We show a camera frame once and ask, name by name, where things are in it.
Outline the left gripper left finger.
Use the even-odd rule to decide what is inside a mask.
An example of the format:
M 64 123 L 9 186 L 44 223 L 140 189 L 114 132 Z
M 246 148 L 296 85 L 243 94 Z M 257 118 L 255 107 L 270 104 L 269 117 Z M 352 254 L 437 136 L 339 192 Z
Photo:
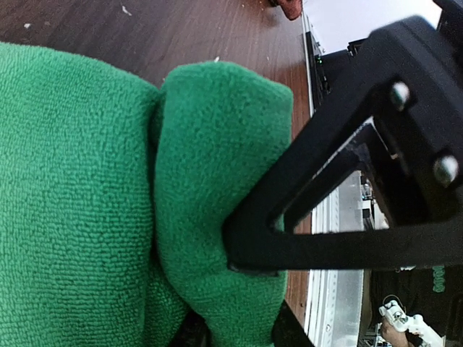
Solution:
M 172 347 L 207 347 L 210 330 L 205 320 L 196 312 L 189 312 L 171 340 Z

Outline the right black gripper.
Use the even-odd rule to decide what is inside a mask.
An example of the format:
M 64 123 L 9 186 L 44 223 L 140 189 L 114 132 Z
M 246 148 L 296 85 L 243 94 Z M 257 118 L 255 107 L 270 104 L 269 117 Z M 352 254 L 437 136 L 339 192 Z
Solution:
M 462 3 L 439 7 L 437 27 L 408 17 L 365 43 L 385 100 L 374 123 L 397 166 L 394 185 L 382 191 L 393 226 L 462 214 Z

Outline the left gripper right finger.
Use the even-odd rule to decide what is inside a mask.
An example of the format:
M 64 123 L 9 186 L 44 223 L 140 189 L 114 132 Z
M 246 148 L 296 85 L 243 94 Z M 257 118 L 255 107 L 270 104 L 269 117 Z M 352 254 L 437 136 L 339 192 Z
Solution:
M 275 347 L 314 347 L 286 301 L 281 304 L 271 337 Z

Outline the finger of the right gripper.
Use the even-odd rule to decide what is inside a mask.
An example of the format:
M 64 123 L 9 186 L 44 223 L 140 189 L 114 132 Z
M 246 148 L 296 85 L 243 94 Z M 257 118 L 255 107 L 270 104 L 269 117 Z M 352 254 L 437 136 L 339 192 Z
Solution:
M 385 105 L 365 43 L 294 142 L 225 220 L 230 268 L 242 272 L 394 268 L 462 262 L 462 214 L 386 231 L 296 235 L 297 224 L 353 171 L 363 172 L 387 216 L 394 154 L 376 129 Z

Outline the green towel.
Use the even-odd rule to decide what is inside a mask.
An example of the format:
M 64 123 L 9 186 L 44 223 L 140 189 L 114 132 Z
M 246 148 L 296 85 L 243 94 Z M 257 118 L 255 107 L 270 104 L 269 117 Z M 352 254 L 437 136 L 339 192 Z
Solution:
M 270 346 L 286 273 L 226 266 L 221 226 L 291 140 L 293 95 L 239 65 L 161 87 L 1 45 L 1 344 Z

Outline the person hand in background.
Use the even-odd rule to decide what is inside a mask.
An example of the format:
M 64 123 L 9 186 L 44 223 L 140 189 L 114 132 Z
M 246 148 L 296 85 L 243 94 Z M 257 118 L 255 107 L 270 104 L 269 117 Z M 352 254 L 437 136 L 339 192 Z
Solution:
M 382 321 L 381 336 L 393 347 L 412 346 L 412 344 L 407 340 L 406 334 L 398 332 L 387 320 Z

